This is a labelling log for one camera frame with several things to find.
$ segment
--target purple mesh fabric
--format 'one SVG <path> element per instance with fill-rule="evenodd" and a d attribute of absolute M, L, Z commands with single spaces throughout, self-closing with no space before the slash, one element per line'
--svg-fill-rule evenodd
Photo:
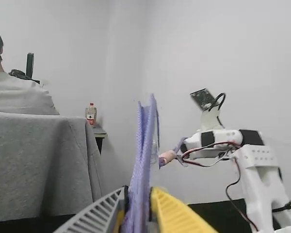
<path fill-rule="evenodd" d="M 129 210 L 122 224 L 122 233 L 146 232 L 149 217 L 150 158 L 156 121 L 156 100 L 151 95 L 150 106 L 142 107 L 138 102 L 137 155 L 129 186 Z"/>

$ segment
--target white robotic arm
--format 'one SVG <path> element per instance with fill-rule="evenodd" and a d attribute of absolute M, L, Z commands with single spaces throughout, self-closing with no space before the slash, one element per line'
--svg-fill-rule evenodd
<path fill-rule="evenodd" d="M 252 232 L 273 233 L 274 215 L 281 226 L 276 232 L 291 233 L 291 201 L 278 174 L 279 165 L 273 150 L 264 145 L 257 131 L 223 127 L 219 113 L 224 93 L 214 98 L 203 89 L 192 93 L 191 97 L 203 111 L 202 129 L 183 141 L 181 151 L 184 154 L 177 155 L 177 159 L 184 165 L 188 162 L 202 166 L 193 160 L 228 154 L 237 165 L 246 203 L 247 214 L 243 217 Z M 175 158 L 176 153 L 171 151 L 170 155 Z"/>

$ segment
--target person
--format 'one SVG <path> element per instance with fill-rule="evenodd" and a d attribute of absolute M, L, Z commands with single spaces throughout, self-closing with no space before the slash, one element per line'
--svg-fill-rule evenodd
<path fill-rule="evenodd" d="M 59 115 L 49 92 L 38 83 L 10 76 L 2 67 L 3 40 L 0 36 L 0 112 Z"/>

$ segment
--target gray cloth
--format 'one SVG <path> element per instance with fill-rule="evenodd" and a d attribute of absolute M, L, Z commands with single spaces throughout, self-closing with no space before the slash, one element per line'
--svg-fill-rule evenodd
<path fill-rule="evenodd" d="M 74 214 L 102 192 L 86 119 L 0 113 L 0 221 Z"/>

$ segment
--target black floor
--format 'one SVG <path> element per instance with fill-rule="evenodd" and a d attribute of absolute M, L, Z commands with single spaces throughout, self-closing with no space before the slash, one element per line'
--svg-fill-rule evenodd
<path fill-rule="evenodd" d="M 245 212 L 244 200 L 235 204 Z M 189 205 L 219 233 L 251 233 L 248 223 L 233 208 L 229 201 Z M 0 233 L 52 233 L 73 215 L 29 218 L 0 222 Z"/>

